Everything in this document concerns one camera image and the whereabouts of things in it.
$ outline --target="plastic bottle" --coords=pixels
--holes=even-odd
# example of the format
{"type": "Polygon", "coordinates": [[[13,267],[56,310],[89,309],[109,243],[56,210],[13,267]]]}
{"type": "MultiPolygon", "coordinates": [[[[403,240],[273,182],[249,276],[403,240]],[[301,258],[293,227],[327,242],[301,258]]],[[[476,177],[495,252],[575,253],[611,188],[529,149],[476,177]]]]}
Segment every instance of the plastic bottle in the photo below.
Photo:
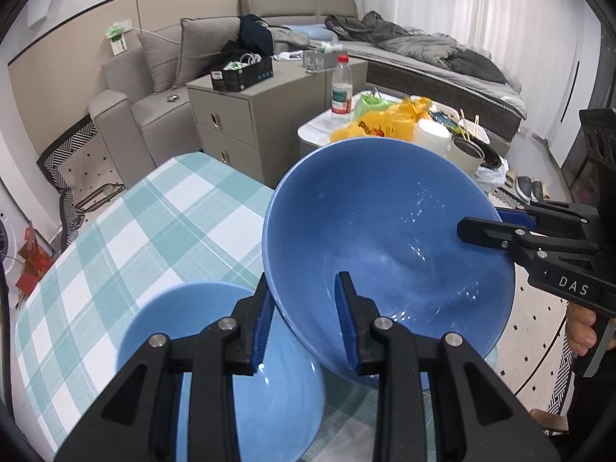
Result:
{"type": "Polygon", "coordinates": [[[353,98],[353,78],[349,67],[349,56],[339,55],[338,66],[331,77],[331,115],[349,119],[353,98]]]}

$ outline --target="blue bowl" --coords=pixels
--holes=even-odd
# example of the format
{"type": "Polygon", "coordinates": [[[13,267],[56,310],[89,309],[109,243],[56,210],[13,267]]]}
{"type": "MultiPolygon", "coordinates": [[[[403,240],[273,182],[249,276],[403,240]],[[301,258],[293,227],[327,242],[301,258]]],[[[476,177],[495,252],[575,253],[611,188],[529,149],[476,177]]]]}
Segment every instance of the blue bowl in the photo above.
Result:
{"type": "Polygon", "coordinates": [[[506,254],[460,241],[466,216],[500,220],[465,173],[422,147],[365,137],[318,149],[285,175],[266,214],[263,260],[278,310],[328,369],[373,387],[376,378],[347,363],[339,271],[382,315],[419,335],[458,332],[486,357],[511,313],[515,271],[506,254]]]}
{"type": "MultiPolygon", "coordinates": [[[[214,281],[185,283],[162,292],[132,321],[119,349],[120,369],[154,333],[172,339],[201,332],[229,316],[238,300],[252,295],[242,286],[214,281]]],[[[186,462],[190,375],[182,382],[177,462],[186,462]]],[[[235,418],[243,462],[295,462],[315,439],[325,410],[321,367],[275,311],[263,365],[252,377],[233,376],[235,418]]]]}

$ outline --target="bottle label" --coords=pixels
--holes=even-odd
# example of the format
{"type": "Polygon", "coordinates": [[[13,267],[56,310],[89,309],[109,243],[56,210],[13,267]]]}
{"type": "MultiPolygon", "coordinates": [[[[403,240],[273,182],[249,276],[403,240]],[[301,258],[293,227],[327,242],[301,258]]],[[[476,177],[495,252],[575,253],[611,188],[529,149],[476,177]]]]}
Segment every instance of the bottle label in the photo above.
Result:
{"type": "Polygon", "coordinates": [[[331,89],[331,110],[336,114],[349,114],[353,91],[351,89],[331,89]]]}

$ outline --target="human hand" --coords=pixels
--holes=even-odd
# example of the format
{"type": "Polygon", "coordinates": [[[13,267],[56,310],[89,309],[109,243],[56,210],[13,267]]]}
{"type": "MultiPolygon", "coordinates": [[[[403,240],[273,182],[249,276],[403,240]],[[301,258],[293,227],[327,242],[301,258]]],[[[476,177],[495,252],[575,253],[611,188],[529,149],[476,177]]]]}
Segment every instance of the human hand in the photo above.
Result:
{"type": "MultiPolygon", "coordinates": [[[[577,304],[569,304],[567,308],[567,325],[565,333],[567,343],[573,352],[585,356],[588,349],[597,343],[597,335],[591,328],[597,320],[597,313],[577,304]]],[[[612,339],[608,350],[616,348],[616,339],[612,339]]]]}

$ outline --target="checkered tablecloth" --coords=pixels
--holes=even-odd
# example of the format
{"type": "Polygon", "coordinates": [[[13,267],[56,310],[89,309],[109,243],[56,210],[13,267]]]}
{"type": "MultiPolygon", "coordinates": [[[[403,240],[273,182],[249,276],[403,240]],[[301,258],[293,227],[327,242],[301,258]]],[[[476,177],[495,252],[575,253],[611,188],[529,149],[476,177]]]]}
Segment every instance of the checkered tablecloth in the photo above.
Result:
{"type": "MultiPolygon", "coordinates": [[[[150,299],[191,280],[256,286],[271,195],[205,154],[187,154],[118,198],[62,254],[15,335],[28,398],[54,451],[112,379],[122,336],[150,299]]],[[[377,393],[324,372],[325,418],[303,461],[369,462],[377,393]]],[[[431,423],[428,396],[424,407],[431,423]]],[[[433,429],[427,435],[433,447],[433,429]]]]}

